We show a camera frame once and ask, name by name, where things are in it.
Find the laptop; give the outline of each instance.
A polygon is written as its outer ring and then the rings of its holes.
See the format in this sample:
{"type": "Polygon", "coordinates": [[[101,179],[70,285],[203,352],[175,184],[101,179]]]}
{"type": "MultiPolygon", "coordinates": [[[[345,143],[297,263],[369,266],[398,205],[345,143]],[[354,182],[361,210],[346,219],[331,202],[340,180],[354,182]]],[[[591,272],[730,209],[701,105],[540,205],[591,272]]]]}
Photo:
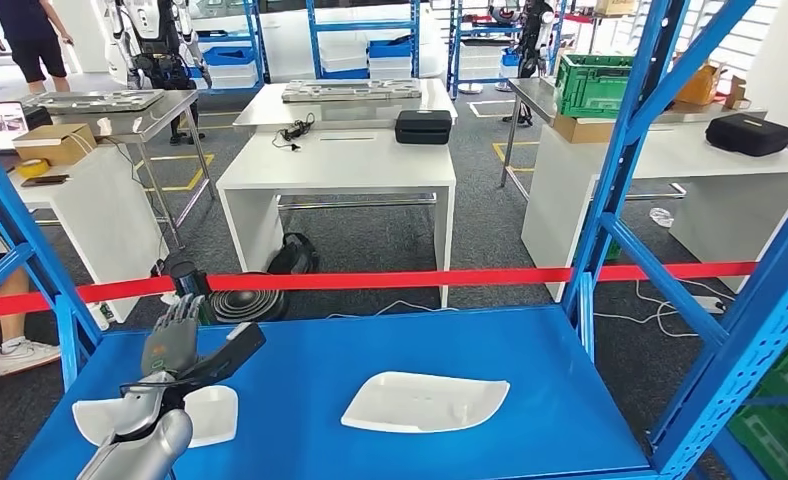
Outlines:
{"type": "Polygon", "coordinates": [[[29,124],[20,102],[0,102],[0,164],[11,170],[20,160],[14,139],[29,132],[29,124]]]}

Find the red barrier tape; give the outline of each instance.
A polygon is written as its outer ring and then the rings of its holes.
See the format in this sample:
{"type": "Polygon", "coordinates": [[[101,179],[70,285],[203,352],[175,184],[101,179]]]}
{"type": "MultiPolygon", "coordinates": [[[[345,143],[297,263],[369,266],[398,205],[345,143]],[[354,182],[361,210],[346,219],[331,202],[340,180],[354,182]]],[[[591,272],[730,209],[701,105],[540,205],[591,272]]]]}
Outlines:
{"type": "MultiPolygon", "coordinates": [[[[711,278],[750,275],[755,262],[684,263],[665,265],[677,278],[711,278]]],[[[570,268],[507,268],[453,270],[450,272],[315,273],[308,275],[209,275],[213,290],[361,290],[376,288],[416,288],[449,285],[474,287],[567,282],[570,268]]],[[[600,282],[645,280],[636,265],[603,267],[600,282]]],[[[146,278],[77,288],[86,303],[119,298],[157,295],[174,290],[170,277],[146,278]]],[[[0,316],[49,310],[40,293],[0,297],[0,316]]]]}

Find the person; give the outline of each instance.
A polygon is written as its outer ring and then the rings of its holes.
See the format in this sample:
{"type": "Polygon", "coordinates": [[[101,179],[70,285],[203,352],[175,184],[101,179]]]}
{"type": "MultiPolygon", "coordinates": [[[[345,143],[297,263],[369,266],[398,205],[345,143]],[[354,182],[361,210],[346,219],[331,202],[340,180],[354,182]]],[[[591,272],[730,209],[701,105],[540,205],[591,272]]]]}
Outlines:
{"type": "MultiPolygon", "coordinates": [[[[41,60],[52,76],[55,90],[70,91],[61,45],[53,25],[64,43],[72,45],[73,38],[65,30],[50,0],[0,0],[0,24],[11,46],[11,58],[23,72],[31,93],[46,91],[41,60]]],[[[0,40],[0,52],[4,51],[0,40]]]]}
{"type": "MultiPolygon", "coordinates": [[[[0,285],[0,297],[29,292],[29,276],[18,268],[0,285]]],[[[0,376],[18,373],[55,362],[61,358],[61,349],[56,346],[33,342],[26,338],[24,325],[26,314],[3,315],[0,317],[2,345],[0,347],[0,376]]]]}

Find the blue storage bin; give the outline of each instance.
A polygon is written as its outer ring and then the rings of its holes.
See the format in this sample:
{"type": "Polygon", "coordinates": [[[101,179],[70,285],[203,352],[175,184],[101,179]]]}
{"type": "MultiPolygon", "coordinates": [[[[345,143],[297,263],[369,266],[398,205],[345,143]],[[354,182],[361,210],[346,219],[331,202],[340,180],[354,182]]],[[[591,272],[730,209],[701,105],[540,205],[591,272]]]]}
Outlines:
{"type": "Polygon", "coordinates": [[[391,40],[371,40],[368,42],[368,58],[408,57],[412,54],[411,42],[391,44],[391,40]]]}
{"type": "Polygon", "coordinates": [[[338,70],[335,72],[323,71],[323,78],[329,80],[356,80],[370,78],[370,71],[367,68],[357,68],[355,70],[338,70]]]}
{"type": "Polygon", "coordinates": [[[521,63],[521,56],[511,48],[503,49],[503,58],[500,60],[504,67],[517,67],[521,63]]]}
{"type": "Polygon", "coordinates": [[[253,47],[212,47],[203,54],[206,65],[248,65],[256,61],[253,47]]]}

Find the metal tray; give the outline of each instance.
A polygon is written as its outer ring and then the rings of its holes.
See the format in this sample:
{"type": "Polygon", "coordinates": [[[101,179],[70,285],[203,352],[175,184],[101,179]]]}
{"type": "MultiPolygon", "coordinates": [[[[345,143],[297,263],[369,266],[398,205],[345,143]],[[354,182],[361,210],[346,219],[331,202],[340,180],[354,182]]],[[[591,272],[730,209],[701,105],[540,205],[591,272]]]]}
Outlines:
{"type": "Polygon", "coordinates": [[[138,112],[164,95],[163,90],[122,90],[117,92],[46,92],[30,95],[25,106],[44,107],[53,115],[72,113],[138,112]]]}
{"type": "Polygon", "coordinates": [[[420,80],[294,80],[285,87],[282,101],[329,102],[420,98],[420,80]]]}

